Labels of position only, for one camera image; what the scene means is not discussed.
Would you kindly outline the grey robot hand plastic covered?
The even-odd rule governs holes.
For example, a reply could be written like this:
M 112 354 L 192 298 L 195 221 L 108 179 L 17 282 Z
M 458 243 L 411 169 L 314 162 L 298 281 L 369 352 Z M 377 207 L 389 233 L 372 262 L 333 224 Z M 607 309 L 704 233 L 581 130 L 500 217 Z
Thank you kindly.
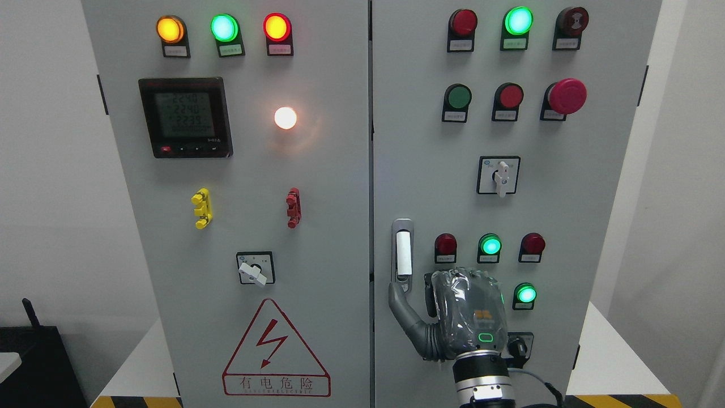
M 465 353 L 502 354 L 508 343 L 504 300 L 499 283 L 476 269 L 456 267 L 430 274 L 434 324 L 410 307 L 402 285 L 390 282 L 388 305 L 398 324 L 425 360 L 455 360 Z

